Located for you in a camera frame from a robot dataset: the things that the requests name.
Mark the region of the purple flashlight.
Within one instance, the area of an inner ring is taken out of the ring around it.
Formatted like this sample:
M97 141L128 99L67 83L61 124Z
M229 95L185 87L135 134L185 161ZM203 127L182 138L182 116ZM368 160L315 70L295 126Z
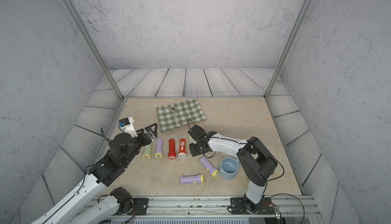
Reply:
M155 158L162 158L164 155L163 152L163 138L158 138L156 141L156 148L155 148Z
M215 177L219 174L219 170L214 167L210 162L209 160L206 158L206 157L201 157L199 159L200 163L203 165L203 167L208 171L209 175L211 177Z
M204 183L203 174L180 177L180 184L202 184L202 183Z

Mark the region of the red flashlight with logo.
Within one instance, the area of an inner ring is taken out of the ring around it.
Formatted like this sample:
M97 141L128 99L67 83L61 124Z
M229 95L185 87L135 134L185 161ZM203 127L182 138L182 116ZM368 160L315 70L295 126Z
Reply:
M187 153L186 153L186 139L185 138L180 139L179 146L180 147L179 147L178 157L179 158L186 158Z

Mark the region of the green flashlight top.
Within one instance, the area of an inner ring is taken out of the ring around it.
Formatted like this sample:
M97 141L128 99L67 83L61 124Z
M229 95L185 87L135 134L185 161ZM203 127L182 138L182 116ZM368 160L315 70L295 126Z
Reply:
M144 146L143 158L144 159L151 158L151 144Z

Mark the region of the purple flashlight bottom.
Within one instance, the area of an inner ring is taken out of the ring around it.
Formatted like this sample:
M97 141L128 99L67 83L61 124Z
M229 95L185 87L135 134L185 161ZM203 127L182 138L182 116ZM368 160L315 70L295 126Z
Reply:
M202 184L202 183L204 183L203 174L180 177L180 184Z

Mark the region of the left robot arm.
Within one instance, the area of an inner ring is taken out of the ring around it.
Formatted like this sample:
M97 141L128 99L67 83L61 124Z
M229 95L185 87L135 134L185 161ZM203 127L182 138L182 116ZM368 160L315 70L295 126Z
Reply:
M86 204L125 172L142 147L157 139L156 123L140 130L135 130L131 123L126 125L121 122L119 126L123 132L109 140L106 154L95 164L86 167L81 182L35 223L99 224L115 214L129 214L131 217L126 220L127 224L134 220L137 204L123 187L116 188L100 203L80 213Z

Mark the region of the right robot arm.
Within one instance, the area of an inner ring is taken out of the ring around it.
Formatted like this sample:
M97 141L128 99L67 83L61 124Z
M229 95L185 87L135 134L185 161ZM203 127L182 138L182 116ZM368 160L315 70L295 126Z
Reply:
M256 137L248 140L233 139L210 131L206 132L195 124L192 119L187 120L188 134L192 141L189 150L193 157L205 156L206 153L223 153L232 156L236 163L241 164L249 182L246 193L241 198L231 198L231 205L227 211L232 215L264 214L265 208L276 209L272 202L275 196L290 196L301 205L303 216L305 208L302 201L288 193L277 193L265 197L265 191L270 181L273 181L276 168L282 164L272 155L265 145Z

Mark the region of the green flashlight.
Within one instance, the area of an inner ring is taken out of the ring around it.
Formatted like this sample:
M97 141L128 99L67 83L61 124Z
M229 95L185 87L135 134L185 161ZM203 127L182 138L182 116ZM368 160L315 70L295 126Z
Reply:
M151 144L144 146L143 158L144 159L151 158Z
M189 135L189 136L188 136L188 144L190 145L190 144L192 144L192 143L194 143L194 140L193 140L193 138L191 137L191 135Z

